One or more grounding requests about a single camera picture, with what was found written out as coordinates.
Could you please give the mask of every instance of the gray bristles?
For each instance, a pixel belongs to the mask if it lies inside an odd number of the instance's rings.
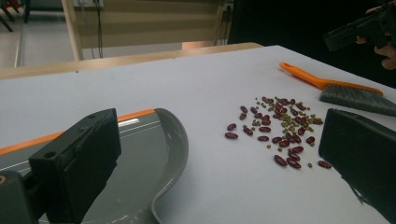
[[[321,102],[396,117],[396,104],[372,91],[328,85],[319,96]]]

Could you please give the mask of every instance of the white table surface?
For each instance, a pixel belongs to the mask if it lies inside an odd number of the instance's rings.
[[[396,90],[279,46],[139,63],[78,73],[0,81],[0,147],[66,130],[93,112],[118,115],[165,108],[186,128],[190,156],[178,182],[157,203],[163,223],[388,223],[361,204],[334,170],[316,165],[318,144],[306,147],[301,170],[274,162],[283,155],[240,131],[226,139],[240,105],[262,96],[295,98],[325,118],[339,108],[396,130],[396,118],[318,100],[320,90],[292,77],[287,62],[318,77],[379,88],[392,102]],[[281,133],[272,125],[270,136]],[[319,142],[322,126],[311,134]],[[309,169],[306,164],[314,163]]]

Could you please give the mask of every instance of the black curtain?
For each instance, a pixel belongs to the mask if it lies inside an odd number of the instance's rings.
[[[234,0],[228,44],[279,45],[396,89],[396,70],[381,65],[374,45],[352,44],[328,51],[323,35],[364,16],[375,0]]]

